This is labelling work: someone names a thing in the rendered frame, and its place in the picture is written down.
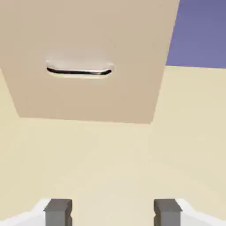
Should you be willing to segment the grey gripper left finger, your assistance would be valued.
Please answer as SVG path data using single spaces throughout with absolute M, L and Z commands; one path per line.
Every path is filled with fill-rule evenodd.
M 73 226 L 72 200 L 39 200 L 32 210 L 0 221 L 0 226 Z

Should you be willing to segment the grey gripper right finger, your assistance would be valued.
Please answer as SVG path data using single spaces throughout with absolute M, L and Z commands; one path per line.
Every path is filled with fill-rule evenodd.
M 196 211 L 185 199 L 154 199 L 154 226 L 226 226 L 226 220 Z

